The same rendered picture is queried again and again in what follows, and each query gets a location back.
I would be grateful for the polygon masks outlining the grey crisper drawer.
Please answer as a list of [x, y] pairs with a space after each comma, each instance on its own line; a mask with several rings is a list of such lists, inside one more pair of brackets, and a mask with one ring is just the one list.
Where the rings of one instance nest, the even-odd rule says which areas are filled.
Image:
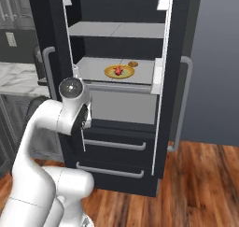
[[153, 124], [157, 96], [92, 91], [92, 116], [98, 120]]

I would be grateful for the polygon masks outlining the grey fridge shelf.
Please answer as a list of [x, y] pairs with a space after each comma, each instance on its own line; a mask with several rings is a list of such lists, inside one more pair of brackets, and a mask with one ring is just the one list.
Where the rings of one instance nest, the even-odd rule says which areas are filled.
[[80, 75], [86, 80], [103, 82], [126, 82], [150, 85], [152, 82], [154, 62], [137, 60], [138, 66], [134, 69], [134, 75], [125, 79], [109, 78], [105, 75], [105, 69], [114, 64], [127, 64], [130, 59], [109, 59], [83, 57], [78, 63]]
[[79, 21], [69, 28], [70, 36], [163, 38], [163, 23]]

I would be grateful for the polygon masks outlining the black fridge door, narrow bins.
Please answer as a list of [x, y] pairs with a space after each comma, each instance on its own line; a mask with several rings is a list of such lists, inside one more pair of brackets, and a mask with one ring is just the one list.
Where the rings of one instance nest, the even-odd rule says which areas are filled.
[[65, 6], [63, 0], [29, 1], [41, 54], [47, 47], [55, 48], [49, 55], [49, 61], [57, 94], [56, 100], [61, 101], [59, 85], [65, 78], [73, 76], [73, 57]]

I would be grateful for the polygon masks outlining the yellow plate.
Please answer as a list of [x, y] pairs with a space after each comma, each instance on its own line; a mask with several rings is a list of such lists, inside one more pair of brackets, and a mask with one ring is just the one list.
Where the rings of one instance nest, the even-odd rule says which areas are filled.
[[[123, 68], [123, 73], [120, 76], [117, 76], [114, 73], [114, 68], [117, 66], [121, 66]], [[124, 79], [124, 78], [129, 78], [134, 75], [134, 69], [130, 67], [129, 65], [126, 64], [115, 64], [107, 67], [105, 70], [105, 75], [109, 78], [115, 78], [115, 79]]]

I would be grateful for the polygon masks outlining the black fridge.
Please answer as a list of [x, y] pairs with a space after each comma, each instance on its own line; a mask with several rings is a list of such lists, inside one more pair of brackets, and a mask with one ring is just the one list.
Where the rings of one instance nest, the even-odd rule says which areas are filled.
[[[60, 143], [66, 166], [77, 169], [77, 161], [90, 161], [84, 157], [84, 152], [86, 151], [84, 132], [91, 128], [154, 134], [155, 146], [157, 114], [162, 87], [162, 49], [166, 47], [166, 15], [169, 13], [170, 0], [63, 0], [63, 4], [66, 10], [68, 35], [73, 57], [72, 71], [75, 68], [79, 69], [77, 63], [83, 57], [130, 59], [130, 61], [135, 62], [137, 60], [147, 60], [154, 62], [150, 85], [113, 81], [103, 82], [83, 78], [90, 92], [125, 92], [157, 96], [153, 124], [98, 120], [92, 117], [90, 128], [78, 130], [70, 136], [61, 135]], [[79, 21], [163, 23], [164, 37], [70, 36], [69, 28]]]

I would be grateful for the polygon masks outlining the black fridge drawer front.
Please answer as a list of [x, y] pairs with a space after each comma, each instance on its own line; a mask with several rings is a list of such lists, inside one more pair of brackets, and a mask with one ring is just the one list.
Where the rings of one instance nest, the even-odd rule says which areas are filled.
[[158, 193], [159, 180], [151, 175], [150, 169], [145, 167], [133, 167], [129, 165], [113, 163], [99, 163], [87, 160], [80, 160], [78, 162], [83, 166], [122, 172], [139, 173], [141, 170], [144, 170], [145, 172], [142, 178], [118, 177], [90, 172], [94, 177], [94, 185], [98, 189], [145, 195], [150, 197], [155, 197]]
[[149, 168], [152, 163], [154, 150], [154, 134], [131, 132], [103, 128], [91, 128], [84, 132], [84, 140], [99, 140], [105, 142], [142, 145], [147, 143], [144, 150], [115, 149], [85, 144], [84, 157], [91, 161], [125, 164]]

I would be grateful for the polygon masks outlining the grey base cupboards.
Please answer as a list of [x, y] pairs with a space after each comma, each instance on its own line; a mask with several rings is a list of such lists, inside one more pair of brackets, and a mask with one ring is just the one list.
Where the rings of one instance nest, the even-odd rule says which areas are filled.
[[[37, 97], [0, 95], [0, 149], [4, 148], [8, 156], [4, 163], [4, 152], [0, 151], [0, 177], [13, 164], [26, 122], [35, 109], [46, 100], [47, 97], [44, 95]], [[62, 162], [63, 153], [59, 136], [46, 129], [36, 131], [31, 156], [40, 160]]]

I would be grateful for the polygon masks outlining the grey wall cupboards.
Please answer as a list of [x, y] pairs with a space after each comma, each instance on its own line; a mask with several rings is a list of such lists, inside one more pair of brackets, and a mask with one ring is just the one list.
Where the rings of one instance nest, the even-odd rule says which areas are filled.
[[34, 30], [29, 0], [0, 0], [0, 29]]

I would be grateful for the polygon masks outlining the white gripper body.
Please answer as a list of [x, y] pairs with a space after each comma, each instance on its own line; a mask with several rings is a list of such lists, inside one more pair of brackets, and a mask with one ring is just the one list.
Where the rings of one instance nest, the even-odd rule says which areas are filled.
[[88, 129], [91, 127], [91, 122], [92, 122], [92, 116], [91, 116], [91, 103], [87, 104], [87, 111], [86, 115], [84, 118], [84, 121], [82, 122], [82, 128], [83, 129]]

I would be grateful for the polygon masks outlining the white wall socket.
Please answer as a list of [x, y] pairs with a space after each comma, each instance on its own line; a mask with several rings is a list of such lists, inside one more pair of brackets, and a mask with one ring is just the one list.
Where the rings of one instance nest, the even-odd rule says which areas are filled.
[[17, 46], [17, 42], [16, 42], [14, 34], [11, 33], [11, 32], [6, 32], [6, 36], [7, 36], [8, 45], [10, 47], [16, 47]]

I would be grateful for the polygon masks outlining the black fridge door, wide bins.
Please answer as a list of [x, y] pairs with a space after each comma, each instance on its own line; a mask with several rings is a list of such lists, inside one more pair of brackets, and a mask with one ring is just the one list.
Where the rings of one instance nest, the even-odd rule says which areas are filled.
[[166, 15], [166, 47], [162, 49], [162, 87], [151, 168], [151, 175], [157, 178], [164, 173], [181, 57], [190, 56], [199, 4], [200, 0], [170, 0]]

